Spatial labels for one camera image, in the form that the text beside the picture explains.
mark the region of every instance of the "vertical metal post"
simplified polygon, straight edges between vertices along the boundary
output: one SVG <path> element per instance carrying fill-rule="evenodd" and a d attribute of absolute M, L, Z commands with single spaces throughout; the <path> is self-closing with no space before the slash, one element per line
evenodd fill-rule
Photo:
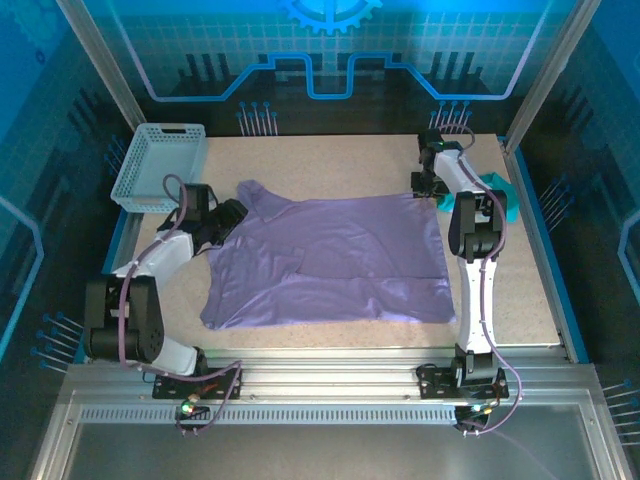
<path fill-rule="evenodd" d="M 122 116 L 135 131 L 146 119 L 82 0 L 56 0 Z"/>
<path fill-rule="evenodd" d="M 549 53 L 546 63 L 538 73 L 531 89 L 527 93 L 518 113 L 516 113 L 507 132 L 506 151 L 510 155 L 515 152 L 538 114 L 547 95 L 564 70 L 569 57 L 576 48 L 582 34 L 589 26 L 593 14 L 600 5 L 600 0 L 582 0 L 576 3 L 558 38 Z"/>

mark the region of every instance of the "blue glass wall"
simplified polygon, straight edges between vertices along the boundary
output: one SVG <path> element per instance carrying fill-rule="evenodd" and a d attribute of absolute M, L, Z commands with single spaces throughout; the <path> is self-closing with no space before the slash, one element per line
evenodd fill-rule
<path fill-rule="evenodd" d="M 198 121 L 210 135 L 413 133 L 452 121 L 504 133 L 573 6 L 87 4 L 147 117 Z"/>
<path fill-rule="evenodd" d="M 130 133 L 55 2 L 0 1 L 0 92 L 0 478 L 20 479 L 64 376 L 40 361 L 66 368 L 31 356 L 36 332 L 45 313 L 82 322 L 118 215 L 104 155 Z"/>
<path fill-rule="evenodd" d="M 639 16 L 637 1 L 602 2 L 521 145 L 538 194 L 554 178 L 567 191 L 548 227 L 605 385 L 640 381 Z"/>

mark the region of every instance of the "glass panel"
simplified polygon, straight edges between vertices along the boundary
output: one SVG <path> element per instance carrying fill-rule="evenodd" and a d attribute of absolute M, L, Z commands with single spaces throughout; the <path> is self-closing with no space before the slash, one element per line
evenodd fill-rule
<path fill-rule="evenodd" d="M 547 226 L 604 386 L 640 381 L 639 16 L 638 2 L 602 2 L 521 145 L 538 196 L 561 179 L 540 203 L 565 204 Z"/>
<path fill-rule="evenodd" d="M 577 407 L 523 407 L 482 439 L 452 427 L 85 425 L 69 480 L 598 478 Z"/>
<path fill-rule="evenodd" d="M 0 478 L 18 479 L 76 347 L 62 328 L 52 338 L 68 347 L 37 332 L 52 336 L 45 313 L 82 322 L 84 283 L 100 271 L 118 216 L 109 191 L 130 133 L 55 2 L 0 2 L 0 65 Z"/>
<path fill-rule="evenodd" d="M 148 119 L 239 136 L 504 133 L 574 2 L 86 3 Z"/>

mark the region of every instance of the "gear logo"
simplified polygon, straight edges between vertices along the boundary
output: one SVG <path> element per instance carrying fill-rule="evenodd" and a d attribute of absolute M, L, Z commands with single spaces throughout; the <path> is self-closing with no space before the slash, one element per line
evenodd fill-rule
<path fill-rule="evenodd" d="M 313 33 L 324 30 L 333 35 L 336 30 L 347 32 L 348 27 L 360 28 L 360 20 L 371 19 L 374 8 L 382 7 L 381 0 L 280 0 L 297 19 L 300 27 L 311 27 Z"/>
<path fill-rule="evenodd" d="M 57 5 L 54 0 L 5 0 L 0 12 L 10 12 L 29 41 L 44 48 L 58 31 Z"/>

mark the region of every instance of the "metal base plate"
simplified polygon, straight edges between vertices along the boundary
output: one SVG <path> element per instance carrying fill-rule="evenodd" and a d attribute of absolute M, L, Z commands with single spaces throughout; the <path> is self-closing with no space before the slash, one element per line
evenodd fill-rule
<path fill-rule="evenodd" d="M 217 372 L 221 369 L 210 368 L 206 374 Z M 156 375 L 153 384 L 152 397 L 157 400 L 184 400 L 189 395 L 198 392 L 202 400 L 222 400 L 233 381 L 235 370 L 230 370 L 224 375 L 212 378 L 207 382 L 183 382 L 172 378 Z M 206 387 L 216 384 L 213 388 L 207 388 L 205 393 L 200 394 Z M 236 400 L 240 398 L 240 385 L 242 384 L 242 372 L 238 376 L 238 383 L 233 387 L 229 399 Z"/>

